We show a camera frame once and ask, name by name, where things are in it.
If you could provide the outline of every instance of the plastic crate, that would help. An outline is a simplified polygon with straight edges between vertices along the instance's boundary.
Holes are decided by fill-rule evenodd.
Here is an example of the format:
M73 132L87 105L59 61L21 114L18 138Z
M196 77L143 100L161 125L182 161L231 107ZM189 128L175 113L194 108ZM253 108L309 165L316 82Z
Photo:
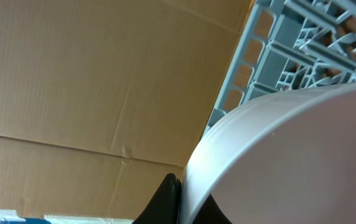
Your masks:
M267 38L255 34L263 12L273 18ZM356 32L339 32L351 17L356 0L255 2L204 133L228 113L223 107L232 90L241 93L239 106L276 91L356 82ZM244 59L252 40L262 44L256 63ZM241 66L252 70L246 88L233 84ZM336 74L326 76L327 70Z

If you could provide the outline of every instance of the cardboard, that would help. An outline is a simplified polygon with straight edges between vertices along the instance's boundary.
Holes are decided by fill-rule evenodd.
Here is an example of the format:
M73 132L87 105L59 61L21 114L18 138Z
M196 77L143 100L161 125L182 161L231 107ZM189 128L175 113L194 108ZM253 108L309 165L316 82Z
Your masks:
M0 209L136 218L169 172L182 168L0 138Z
M197 145L249 3L0 0L0 209L136 218Z

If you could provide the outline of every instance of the brown cardboard wall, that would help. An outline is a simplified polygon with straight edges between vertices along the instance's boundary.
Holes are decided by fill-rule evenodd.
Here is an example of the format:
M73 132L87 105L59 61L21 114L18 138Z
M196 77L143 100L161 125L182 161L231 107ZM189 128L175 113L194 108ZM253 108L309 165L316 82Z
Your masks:
M170 172L182 168L0 138L0 209L136 218Z
M136 218L198 143L249 3L0 0L0 209Z
M162 1L1 0L0 136L183 167L237 38Z

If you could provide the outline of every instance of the cardboard seam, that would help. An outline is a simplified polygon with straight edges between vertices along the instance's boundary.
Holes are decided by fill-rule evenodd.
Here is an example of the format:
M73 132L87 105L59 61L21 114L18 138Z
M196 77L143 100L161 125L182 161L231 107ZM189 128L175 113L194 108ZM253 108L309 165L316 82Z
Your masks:
M108 214L108 216L110 216L110 209L111 209L111 206L113 205L113 202L115 201L116 191L117 191L117 188L118 188L118 184L121 181L121 174L123 173L125 161L121 161L120 164L121 164L120 165L120 170L118 172L118 176L117 176L117 179L116 179L115 187L113 189L113 193L111 193L111 198L110 198L110 202L109 202L109 205L108 205L108 210L106 212L106 214Z
M248 17L250 16L251 10L253 9L255 0L251 0L248 5L242 6L242 9L240 10L240 15L239 15L239 20L237 22L237 26L239 29L239 34L243 32L245 29Z
M49 143L43 143L43 142L36 142L36 141L31 141L31 140L25 140L25 139L18 139L18 138L12 138L12 137L6 137L6 136L0 136L1 139L8 139L11 141L20 141L20 142L26 142L26 143L31 143L31 144L36 144L36 145L41 145L41 146L48 146L48 147L57 147L59 149L67 149L67 150L74 150L74 151L80 151L80 152L85 152L85 153L92 153L92 154L99 154L99 155L104 155L104 156L110 156L110 157L115 157L118 159L124 159L124 160L133 160L133 161L139 161L139 162L148 162L152 164L158 164L162 166L169 166L169 167L178 167L183 169L184 167L181 167L176 164L168 164L165 162L158 162L158 161L149 161L146 159L139 159L139 158L134 158L134 157L124 157L124 156L119 156L119 155L114 155L114 154L109 154L105 152L95 152L95 151L89 151L86 149L79 149L79 148L74 148L74 147L68 147L68 146L58 146L55 144L49 144Z
M203 21L205 21L205 22L207 22L207 23L209 23L209 24L211 24L211 25L217 26L217 27L219 27L219 28L221 28L221 29L223 29L223 30L225 30L225 31L228 31L228 32L233 33L233 34L236 34L236 35L239 34L239 31L238 31L238 30L233 29L233 28L231 28L231 27L228 27L228 26L226 26L226 25L224 25L224 24L222 24L222 23L220 23L220 22L217 22L217 21L215 21L215 20L213 20L213 19L210 19L210 18L208 18L208 17L206 17L206 16L203 16L203 15L201 15L201 14L198 13L198 12L195 12L195 11L193 11L193 10L187 9L187 8L185 8L185 7L183 7L183 6L180 6L180 5L176 4L176 3L170 2L170 1L168 1L168 0L161 0L161 1L164 2L165 4L170 5L170 6L173 7L174 9L178 9L178 10L180 10L180 11L183 11L183 12L186 12L186 13L188 13L188 14L191 14L191 15L193 15L193 16L195 16L195 17L198 17L199 19L201 19L201 20L203 20Z
M113 133L113 138L111 139L111 142L110 142L109 151L113 151L113 149L112 149L113 143L115 142L116 137L117 137L117 132L119 130L119 126L120 126L120 123L121 123L121 120L122 120L122 117L123 117L123 111L126 108L126 104L127 104L127 100L128 100L128 93L129 93L129 91L131 89L132 82L133 82L133 79L132 79L132 77L130 77L130 79L128 81L127 89L126 89L126 91L124 93L123 105L121 105L121 109L120 109L119 114L118 114L118 119L117 119L115 131Z

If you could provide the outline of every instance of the black object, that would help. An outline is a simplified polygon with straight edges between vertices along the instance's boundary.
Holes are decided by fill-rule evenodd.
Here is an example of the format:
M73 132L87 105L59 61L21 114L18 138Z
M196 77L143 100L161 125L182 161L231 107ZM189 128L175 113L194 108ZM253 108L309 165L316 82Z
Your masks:
M175 174L167 174L145 210L133 224L176 224L178 221L182 185ZM198 212L193 224L232 224L210 195Z

